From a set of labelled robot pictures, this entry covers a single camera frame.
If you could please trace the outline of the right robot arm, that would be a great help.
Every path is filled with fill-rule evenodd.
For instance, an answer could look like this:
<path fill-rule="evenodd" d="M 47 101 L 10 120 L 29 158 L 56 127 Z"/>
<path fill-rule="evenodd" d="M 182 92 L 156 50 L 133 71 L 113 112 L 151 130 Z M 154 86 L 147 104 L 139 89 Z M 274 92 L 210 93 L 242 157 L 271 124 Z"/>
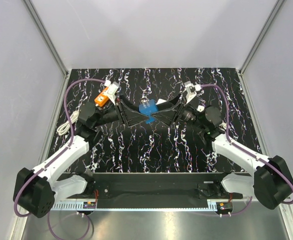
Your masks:
<path fill-rule="evenodd" d="M 256 198 L 264 207 L 273 210 L 279 204 L 293 204 L 293 177 L 286 161 L 276 155 L 258 153 L 232 139 L 225 129 L 221 111 L 214 106 L 202 110 L 187 104 L 181 95 L 166 101 L 159 100 L 151 116 L 166 125 L 184 122 L 195 127 L 204 149 L 231 160 L 247 175 L 228 173 L 213 186 L 218 198 L 230 193 Z"/>

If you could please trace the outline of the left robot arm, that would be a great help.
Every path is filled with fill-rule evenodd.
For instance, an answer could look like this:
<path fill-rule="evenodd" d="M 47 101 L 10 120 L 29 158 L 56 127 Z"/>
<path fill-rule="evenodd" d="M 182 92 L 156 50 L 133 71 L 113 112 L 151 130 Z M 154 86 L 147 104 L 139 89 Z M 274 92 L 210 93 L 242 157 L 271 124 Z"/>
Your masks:
<path fill-rule="evenodd" d="M 13 193 L 14 213 L 23 218 L 34 215 L 44 217 L 54 206 L 68 197 L 80 194 L 89 198 L 94 194 L 91 177 L 84 173 L 61 180 L 61 175 L 81 156 L 99 142 L 102 125 L 121 122 L 132 127 L 149 119 L 139 107 L 120 97 L 107 109 L 87 102 L 79 108 L 76 127 L 70 139 L 47 160 L 32 169 L 22 168 L 16 176 Z"/>

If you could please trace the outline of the orange power strip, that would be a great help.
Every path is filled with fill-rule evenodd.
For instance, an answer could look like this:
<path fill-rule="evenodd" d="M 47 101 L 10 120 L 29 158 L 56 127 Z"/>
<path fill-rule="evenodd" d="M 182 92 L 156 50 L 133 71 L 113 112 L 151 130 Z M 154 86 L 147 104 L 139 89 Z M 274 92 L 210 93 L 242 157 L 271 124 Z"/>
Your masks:
<path fill-rule="evenodd" d="M 107 86 L 95 99 L 95 105 L 97 107 L 104 107 L 108 101 L 112 101 L 115 98 L 115 94 L 113 93 L 113 90 L 111 86 Z"/>

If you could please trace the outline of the blue cube adapter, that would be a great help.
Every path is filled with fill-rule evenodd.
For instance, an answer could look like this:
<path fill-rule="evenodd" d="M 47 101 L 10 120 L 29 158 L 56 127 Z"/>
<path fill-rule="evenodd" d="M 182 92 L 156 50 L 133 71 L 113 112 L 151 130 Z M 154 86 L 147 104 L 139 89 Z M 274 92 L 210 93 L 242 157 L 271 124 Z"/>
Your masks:
<path fill-rule="evenodd" d="M 150 124 L 156 120 L 152 116 L 152 113 L 158 112 L 158 107 L 154 99 L 143 101 L 138 109 L 141 114 L 148 116 L 148 119 L 145 121 L 146 124 Z"/>

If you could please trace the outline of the white charger plug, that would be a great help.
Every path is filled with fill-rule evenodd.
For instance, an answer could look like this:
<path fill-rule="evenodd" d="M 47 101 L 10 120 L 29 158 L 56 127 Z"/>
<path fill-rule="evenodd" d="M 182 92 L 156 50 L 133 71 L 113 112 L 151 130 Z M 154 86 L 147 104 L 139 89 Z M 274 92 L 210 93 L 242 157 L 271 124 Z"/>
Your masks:
<path fill-rule="evenodd" d="M 199 113 L 203 113 L 204 110 L 205 110 L 205 107 L 204 107 L 204 106 L 202 106 L 202 105 L 198 105 L 198 106 L 197 106 L 197 111 L 198 111 Z"/>

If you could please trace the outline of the white multicolour power strip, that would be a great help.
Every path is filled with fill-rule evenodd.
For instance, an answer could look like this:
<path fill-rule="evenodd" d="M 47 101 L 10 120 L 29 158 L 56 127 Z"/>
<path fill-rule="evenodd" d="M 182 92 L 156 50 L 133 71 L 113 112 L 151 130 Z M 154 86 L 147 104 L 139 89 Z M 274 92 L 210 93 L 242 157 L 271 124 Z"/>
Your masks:
<path fill-rule="evenodd" d="M 156 105 L 160 105 L 160 104 L 163 104 L 165 102 L 167 102 L 167 100 L 159 98 L 158 101 L 156 102 Z"/>

